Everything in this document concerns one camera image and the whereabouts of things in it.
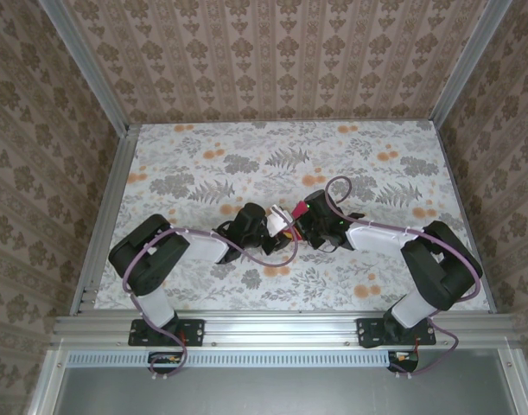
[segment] fern leaf pattern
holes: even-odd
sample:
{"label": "fern leaf pattern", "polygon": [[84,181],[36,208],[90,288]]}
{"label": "fern leaf pattern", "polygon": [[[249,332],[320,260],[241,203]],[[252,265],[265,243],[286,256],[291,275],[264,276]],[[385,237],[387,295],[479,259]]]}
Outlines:
{"label": "fern leaf pattern", "polygon": [[411,183],[404,185],[402,183],[396,183],[397,186],[387,184],[384,188],[379,191],[379,195],[375,201],[383,203],[385,205],[399,206],[402,205],[408,207],[412,201],[418,200],[423,197],[417,187],[413,187]]}
{"label": "fern leaf pattern", "polygon": [[293,148],[279,149],[265,162],[268,166],[278,167],[281,169],[293,169],[298,163],[305,163],[309,160],[308,151],[302,151],[301,148],[296,151]]}
{"label": "fern leaf pattern", "polygon": [[212,204],[214,202],[218,203],[224,197],[229,197],[234,194],[235,190],[232,188],[232,183],[229,183],[227,180],[224,182],[214,180],[213,183],[204,181],[191,192],[188,199]]}

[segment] metal bracket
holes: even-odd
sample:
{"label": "metal bracket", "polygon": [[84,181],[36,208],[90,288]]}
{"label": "metal bracket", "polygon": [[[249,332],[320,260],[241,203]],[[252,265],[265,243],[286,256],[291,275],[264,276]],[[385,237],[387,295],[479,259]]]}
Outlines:
{"label": "metal bracket", "polygon": [[427,320],[419,322],[400,342],[395,342],[386,336],[385,320],[382,318],[359,318],[356,320],[358,342],[362,348],[377,346],[433,346],[436,344],[435,331]]}
{"label": "metal bracket", "polygon": [[528,367],[523,350],[505,348],[498,353],[515,410],[518,415],[528,415]]}
{"label": "metal bracket", "polygon": [[[149,335],[151,328],[143,319],[133,320],[127,344],[130,346],[178,346],[176,342],[165,335]],[[185,346],[200,347],[204,341],[204,320],[180,319],[174,334],[179,337]]]}

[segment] red object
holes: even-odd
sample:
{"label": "red object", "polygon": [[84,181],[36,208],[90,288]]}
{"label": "red object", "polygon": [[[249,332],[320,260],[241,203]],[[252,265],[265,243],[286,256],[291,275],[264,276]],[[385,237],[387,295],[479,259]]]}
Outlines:
{"label": "red object", "polygon": [[298,219],[300,216],[308,212],[308,205],[305,201],[299,201],[295,207],[295,210],[292,211],[292,217]]}

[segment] cable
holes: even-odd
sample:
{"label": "cable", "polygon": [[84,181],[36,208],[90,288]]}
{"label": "cable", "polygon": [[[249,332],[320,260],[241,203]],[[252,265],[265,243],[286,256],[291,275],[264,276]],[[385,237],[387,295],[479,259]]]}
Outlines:
{"label": "cable", "polygon": [[446,359],[448,356],[450,356],[455,348],[457,348],[458,344],[460,344],[460,339],[457,338],[457,335],[455,335],[454,333],[451,333],[449,331],[447,331],[446,329],[443,329],[441,327],[439,327],[436,323],[433,322],[432,318],[428,317],[427,320],[429,321],[429,324],[436,330],[436,331],[440,331],[441,333],[445,334],[445,335],[449,335],[450,337],[452,337],[454,339],[454,344],[452,345],[451,348],[449,348],[448,350],[446,350],[446,352],[442,353],[438,359],[436,359],[435,361],[433,361],[431,364],[429,364],[427,367],[424,367],[423,369],[417,369],[415,372],[412,372],[412,373],[409,373],[407,372],[405,369],[403,369],[402,367],[400,367],[399,365],[397,365],[396,363],[391,363],[391,366],[392,367],[395,367],[396,369],[398,369],[400,372],[402,372],[403,374],[406,374],[408,378],[410,378],[411,376],[418,376],[419,374],[426,374],[429,370],[431,370],[433,367],[435,367],[436,365],[438,365],[441,361],[443,361],[444,359]]}
{"label": "cable", "polygon": [[[294,227],[292,225],[291,222],[289,222],[289,220],[286,218],[286,216],[284,216],[278,209],[275,209],[274,207],[271,208],[276,214],[279,215],[279,217],[284,220],[284,222],[287,224],[287,227],[289,228],[289,230],[294,234]],[[237,244],[231,242],[229,239],[227,238],[224,238],[223,236],[219,235],[218,233],[212,231],[212,232],[208,232],[208,231],[199,231],[197,229],[187,229],[187,228],[184,228],[184,227],[172,227],[166,231],[163,231],[162,233],[159,233],[157,234],[156,237],[154,237],[153,240],[151,240],[148,244],[146,244],[143,249],[141,251],[139,251],[139,253],[135,256],[135,258],[130,262],[129,266],[127,267],[127,269],[125,270],[125,273],[124,273],[124,277],[122,279],[122,288],[123,290],[130,294],[130,298],[131,298],[131,301],[133,302],[133,304],[135,305],[135,308],[137,308],[137,310],[139,310],[141,312],[141,316],[143,317],[143,320],[147,323],[147,325],[153,329],[154,331],[157,331],[158,333],[160,334],[163,334],[167,337],[169,337],[171,340],[173,340],[175,343],[177,343],[180,347],[181,347],[181,350],[183,352],[183,355],[182,355],[182,359],[181,361],[179,362],[179,364],[177,365],[177,367],[175,368],[175,370],[173,372],[171,372],[169,375],[170,376],[173,376],[174,374],[177,374],[179,372],[179,370],[185,366],[185,363],[187,362],[187,358],[188,358],[188,351],[187,351],[187,347],[185,346],[185,343],[182,342],[176,335],[174,335],[173,333],[170,333],[169,331],[167,330],[164,330],[164,329],[161,329],[159,328],[158,326],[156,326],[144,313],[143,313],[143,309],[141,308],[141,304],[139,304],[139,302],[137,301],[137,297],[135,297],[135,295],[132,293],[131,289],[129,288],[129,285],[127,284],[127,281],[129,280],[129,277],[131,275],[131,272],[133,271],[133,268],[135,268],[135,266],[138,264],[138,262],[141,260],[141,258],[149,251],[149,249],[151,247],[153,247],[154,245],[156,245],[160,240],[162,240],[163,238],[166,238],[167,236],[169,235],[172,235],[174,233],[191,233],[191,234],[194,234],[194,235],[200,235],[200,236],[209,236],[210,238],[215,238],[215,239],[218,239],[218,240],[221,240],[222,242],[225,242],[226,244],[228,244],[229,246],[232,246],[233,248],[235,248],[237,251],[239,251],[240,253],[242,253],[243,255],[245,255],[248,259],[251,259],[252,261],[254,261],[255,263],[257,264],[260,264],[260,265],[263,265],[263,266],[268,266],[268,267],[273,267],[273,268],[278,268],[278,267],[281,267],[281,266],[285,266],[287,264],[290,264],[294,258],[296,257],[296,255],[298,254],[298,240],[296,238],[294,238],[294,242],[295,242],[295,246],[294,246],[294,249],[292,251],[292,255],[290,255],[290,258],[287,259],[286,261],[283,261],[282,263],[280,264],[268,264],[260,259],[257,259],[255,257],[253,257],[252,255],[250,255],[250,253],[248,253],[247,251],[245,251],[243,248],[241,248],[240,246],[238,246]],[[150,363],[150,370],[151,372],[157,376],[157,373],[154,372],[154,361],[152,361]]]}
{"label": "cable", "polygon": [[[382,229],[387,229],[389,231],[397,231],[397,232],[404,232],[404,233],[411,233],[413,235],[417,235],[421,238],[425,238],[429,241],[431,241],[432,243],[434,244],[437,244],[439,245],[441,248],[445,249],[446,251],[450,252],[452,255],[454,255],[456,258],[458,258],[465,266],[466,268],[469,270],[469,272],[471,272],[471,275],[473,276],[473,280],[474,280],[474,291],[469,294],[468,296],[465,296],[465,297],[462,297],[460,298],[459,300],[457,300],[456,302],[457,303],[461,303],[463,301],[467,301],[467,300],[470,300],[472,298],[475,298],[479,295],[479,292],[480,292],[480,277],[479,277],[479,274],[477,273],[477,271],[473,268],[473,266],[471,265],[471,263],[463,256],[461,255],[459,252],[457,252],[452,246],[448,245],[446,242],[444,242],[443,240],[440,240],[438,238],[435,238],[434,236],[431,236],[425,232],[421,232],[421,231],[417,231],[415,229],[409,229],[409,228],[403,228],[403,227],[395,227],[393,225],[386,225],[386,224],[382,224],[382,223],[376,223],[376,222],[370,222],[370,221],[367,221],[367,220],[358,220],[358,219],[354,219],[354,218],[351,218],[350,216],[346,216],[344,215],[341,211],[339,211],[335,206],[334,204],[332,203],[331,201],[331,197],[329,196],[329,187],[331,186],[331,184],[333,184],[334,182],[337,182],[339,180],[344,180],[348,183],[348,191],[347,193],[339,200],[337,201],[337,203],[340,203],[341,201],[344,201],[349,195],[350,195],[350,192],[352,190],[352,181],[347,177],[347,176],[336,176],[336,177],[333,177],[331,180],[329,180],[329,182],[327,183],[327,185],[325,186],[325,201],[327,202],[329,208],[335,212],[337,215],[339,215],[342,219],[344,220],[348,220],[348,221],[351,221],[351,222],[354,222],[354,223],[359,223],[361,225],[366,225],[368,227],[378,227],[378,228],[382,228]],[[450,337],[452,337],[454,339],[454,344],[452,345],[451,348],[449,348],[445,353],[443,353],[438,359],[436,359],[435,361],[433,361],[431,364],[429,364],[427,367],[424,367],[423,369],[419,369],[419,370],[416,370],[415,372],[413,373],[408,373],[407,371],[405,371],[403,368],[401,368],[399,365],[395,364],[395,363],[391,363],[391,366],[395,367],[396,369],[398,369],[400,372],[404,373],[404,374],[407,374],[407,377],[410,378],[411,376],[416,376],[416,375],[419,375],[419,374],[425,374],[427,373],[430,369],[432,369],[433,367],[435,367],[436,365],[438,365],[441,361],[443,361],[444,359],[446,359],[448,356],[450,356],[455,348],[457,348],[458,344],[460,343],[460,339],[458,339],[458,337],[453,334],[453,333],[450,333],[449,331],[447,331],[446,329],[442,329],[440,328],[439,326],[437,326],[433,320],[432,320],[432,317],[435,316],[436,314],[438,314],[440,312],[440,310],[437,310],[435,311],[434,313],[432,313],[429,317],[427,317],[427,320],[429,322],[429,324],[434,328],[436,329],[437,331],[440,331],[441,333],[445,334],[445,335],[449,335]]]}
{"label": "cable", "polygon": [[322,250],[322,249],[315,248],[316,251],[323,252],[323,253],[333,253],[333,252],[335,252],[337,249],[339,249],[338,246],[336,246],[335,248],[333,248],[332,251],[324,251],[324,250]]}

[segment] gray panel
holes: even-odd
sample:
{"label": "gray panel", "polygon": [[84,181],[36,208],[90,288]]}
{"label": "gray panel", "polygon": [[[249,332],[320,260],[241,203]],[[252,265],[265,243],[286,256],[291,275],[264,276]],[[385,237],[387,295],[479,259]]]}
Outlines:
{"label": "gray panel", "polygon": [[60,415],[516,413],[497,352],[468,350],[411,380],[383,368],[191,368],[167,380],[146,369],[68,369],[56,407]]}

